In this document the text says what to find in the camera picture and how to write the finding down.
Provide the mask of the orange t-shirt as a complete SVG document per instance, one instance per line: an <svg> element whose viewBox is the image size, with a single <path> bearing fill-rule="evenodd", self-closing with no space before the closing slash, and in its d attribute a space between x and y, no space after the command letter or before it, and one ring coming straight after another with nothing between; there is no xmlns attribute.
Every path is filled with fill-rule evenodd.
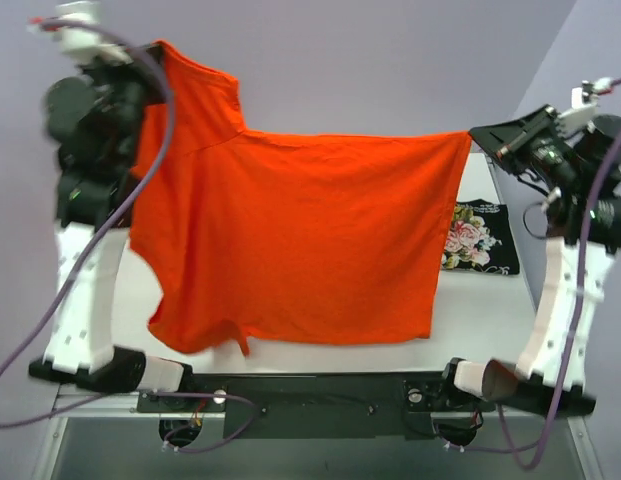
<svg viewBox="0 0 621 480"><path fill-rule="evenodd" d="M162 291L149 332L186 354L428 337L470 136L252 130L234 77L162 51L176 127L130 230Z"/></svg>

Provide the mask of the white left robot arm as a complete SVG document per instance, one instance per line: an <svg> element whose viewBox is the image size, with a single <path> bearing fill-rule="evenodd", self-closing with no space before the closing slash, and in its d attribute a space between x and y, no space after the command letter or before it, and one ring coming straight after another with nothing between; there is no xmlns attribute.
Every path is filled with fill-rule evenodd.
<svg viewBox="0 0 621 480"><path fill-rule="evenodd" d="M128 241L133 206L146 181L136 177L144 111L166 101L157 77L162 47L144 58L116 63L100 57L77 76L55 83L45 97L48 136L57 145L58 297L43 355L30 377L102 394L160 391L174 412L189 409L196 388L184 379L189 366L112 340L115 283Z"/></svg>

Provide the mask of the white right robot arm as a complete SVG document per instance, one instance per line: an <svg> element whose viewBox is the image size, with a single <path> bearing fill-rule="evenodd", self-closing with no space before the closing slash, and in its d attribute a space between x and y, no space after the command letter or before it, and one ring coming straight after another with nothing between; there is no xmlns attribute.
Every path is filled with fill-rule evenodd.
<svg viewBox="0 0 621 480"><path fill-rule="evenodd" d="M534 326L515 363L452 359L436 385L448 409L482 400L550 417L586 416L585 353L604 282L621 250L621 117L595 107L474 127L472 140L503 171L547 186L546 273Z"/></svg>

